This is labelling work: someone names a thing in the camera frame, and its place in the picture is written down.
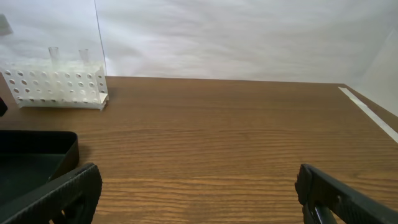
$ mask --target black tray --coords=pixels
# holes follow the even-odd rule
[[[77,135],[66,131],[0,131],[0,207],[73,170]]]

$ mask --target wooden table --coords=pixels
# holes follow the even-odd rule
[[[107,78],[104,111],[17,109],[0,129],[74,131],[103,191],[93,223],[302,223],[309,163],[398,210],[398,144],[337,84]],[[397,118],[362,99],[395,129]]]

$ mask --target transparent tube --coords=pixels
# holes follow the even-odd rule
[[[58,47],[49,47],[50,57],[51,57],[51,64],[54,70],[59,68],[60,63],[60,52]]]
[[[88,58],[88,49],[80,49],[79,50],[80,58],[83,61],[83,64],[87,67],[90,66],[90,59]]]

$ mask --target white backdrop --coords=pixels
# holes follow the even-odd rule
[[[347,83],[363,93],[386,71],[369,69],[398,21],[396,0],[97,0],[96,5],[108,75]],[[50,46],[60,47],[65,59],[78,59],[78,49],[89,48],[91,58],[101,60],[93,0],[2,0],[0,14],[13,30],[0,35],[0,61],[47,60]],[[398,39],[388,41],[398,45]],[[398,114],[398,93],[372,94],[377,103],[389,95],[392,100],[380,104]]]

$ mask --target white tape strip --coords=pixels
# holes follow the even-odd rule
[[[378,115],[376,115],[372,110],[368,108],[361,100],[359,100],[356,96],[352,94],[346,88],[340,88],[343,93],[345,93],[361,110],[363,110],[381,129],[383,129],[390,137],[398,143],[398,134],[386,123],[384,122]]]

